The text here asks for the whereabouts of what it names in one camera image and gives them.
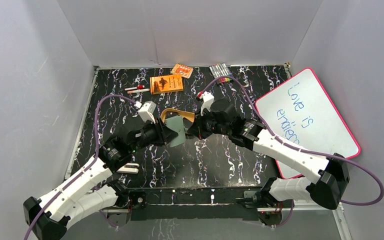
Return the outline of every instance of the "orange book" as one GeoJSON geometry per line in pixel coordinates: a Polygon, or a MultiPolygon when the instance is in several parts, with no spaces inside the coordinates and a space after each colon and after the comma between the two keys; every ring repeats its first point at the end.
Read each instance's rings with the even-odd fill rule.
{"type": "Polygon", "coordinates": [[[163,94],[183,91],[183,79],[180,74],[153,76],[150,78],[151,94],[163,94]]]}

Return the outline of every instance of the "small orange box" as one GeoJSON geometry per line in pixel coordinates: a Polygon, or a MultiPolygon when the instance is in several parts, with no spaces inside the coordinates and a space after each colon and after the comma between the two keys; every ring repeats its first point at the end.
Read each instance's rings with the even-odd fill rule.
{"type": "Polygon", "coordinates": [[[190,66],[176,64],[171,70],[172,74],[180,74],[184,78],[190,78],[194,69],[190,66]]]}

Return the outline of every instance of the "white plastic part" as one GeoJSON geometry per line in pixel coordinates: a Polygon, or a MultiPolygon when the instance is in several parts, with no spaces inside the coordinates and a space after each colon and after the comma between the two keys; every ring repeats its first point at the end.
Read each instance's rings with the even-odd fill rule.
{"type": "Polygon", "coordinates": [[[126,165],[120,167],[117,170],[117,173],[122,174],[138,174],[139,173],[139,164],[137,163],[126,163],[126,165]]]}
{"type": "Polygon", "coordinates": [[[277,201],[305,200],[312,201],[310,193],[306,187],[311,182],[306,177],[292,178],[292,179],[276,179],[270,187],[270,195],[277,201]]]}
{"type": "Polygon", "coordinates": [[[137,108],[137,109],[140,109],[142,107],[142,103],[140,103],[139,101],[137,101],[134,106],[137,108]]]}
{"type": "MultiPolygon", "coordinates": [[[[323,156],[303,153],[284,146],[266,129],[261,130],[258,134],[258,138],[258,141],[254,142],[253,151],[265,154],[286,164],[290,168],[300,172],[314,184],[317,183],[320,178],[319,170],[325,170],[326,168],[326,158],[323,156]]],[[[287,139],[280,138],[285,143],[305,149],[287,139]]]]}
{"type": "MultiPolygon", "coordinates": [[[[94,160],[92,156],[89,161],[85,164],[88,166],[94,160]]],[[[50,218],[54,221],[61,220],[66,212],[75,204],[83,195],[85,195],[90,189],[95,187],[101,181],[110,177],[113,173],[109,168],[104,168],[104,162],[99,158],[96,162],[89,168],[85,169],[82,167],[78,170],[73,176],[64,181],[56,189],[50,191],[49,193],[40,197],[40,207],[44,207],[52,197],[57,194],[58,191],[61,191],[61,194],[55,199],[49,207],[45,210],[50,212],[50,218]],[[78,179],[76,179],[67,189],[63,190],[63,187],[70,182],[77,175],[82,174],[78,179]]]]}
{"type": "Polygon", "coordinates": [[[66,216],[71,218],[67,223],[67,229],[87,216],[103,208],[113,206],[116,204],[117,198],[116,191],[108,185],[103,186],[98,191],[83,196],[78,202],[73,204],[66,213],[66,216]]]}
{"type": "Polygon", "coordinates": [[[204,116],[204,109],[210,111],[211,104],[214,103],[214,96],[211,93],[205,91],[199,98],[202,99],[201,116],[204,116]]]}
{"type": "Polygon", "coordinates": [[[157,107],[157,105],[152,101],[147,101],[143,104],[143,106],[139,109],[139,116],[143,120],[144,123],[146,123],[148,120],[153,122],[155,124],[155,118],[154,118],[154,110],[157,107]]]}

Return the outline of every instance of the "black marble surface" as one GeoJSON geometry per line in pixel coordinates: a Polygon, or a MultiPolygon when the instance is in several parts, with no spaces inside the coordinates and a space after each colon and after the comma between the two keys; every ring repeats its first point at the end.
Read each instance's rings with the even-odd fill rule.
{"type": "MultiPolygon", "coordinates": [[[[287,79],[283,65],[230,67],[233,76],[245,86],[254,102],[287,79]]],[[[198,92],[213,80],[208,67],[195,67],[192,76],[183,79],[184,91],[151,95],[150,92],[127,94],[124,89],[137,85],[149,86],[150,77],[170,75],[171,68],[100,69],[91,96],[72,174],[94,154],[93,117],[98,101],[109,94],[121,94],[142,103],[157,104],[154,116],[166,108],[195,112],[200,106],[198,92]]],[[[229,82],[210,88],[214,98],[226,98],[247,118],[257,119],[241,89],[229,82]]],[[[99,138],[103,143],[126,121],[143,124],[132,104],[111,98],[99,114],[99,138]]],[[[149,146],[134,154],[140,165],[138,174],[114,174],[129,188],[191,188],[263,186],[270,177],[278,176],[274,160],[263,154],[237,147],[222,135],[205,140],[188,139],[176,147],[149,146]]]]}

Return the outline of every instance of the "pack of crayons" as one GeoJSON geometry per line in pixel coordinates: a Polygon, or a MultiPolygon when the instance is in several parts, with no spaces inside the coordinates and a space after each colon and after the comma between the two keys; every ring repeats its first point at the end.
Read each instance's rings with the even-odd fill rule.
{"type": "MultiPolygon", "coordinates": [[[[221,77],[221,76],[233,77],[232,72],[229,70],[229,68],[226,66],[226,64],[224,62],[209,66],[209,70],[211,71],[211,73],[215,79],[218,77],[221,77]]],[[[223,83],[227,83],[230,81],[231,81],[230,78],[220,78],[217,81],[217,84],[223,84],[223,83]]]]}

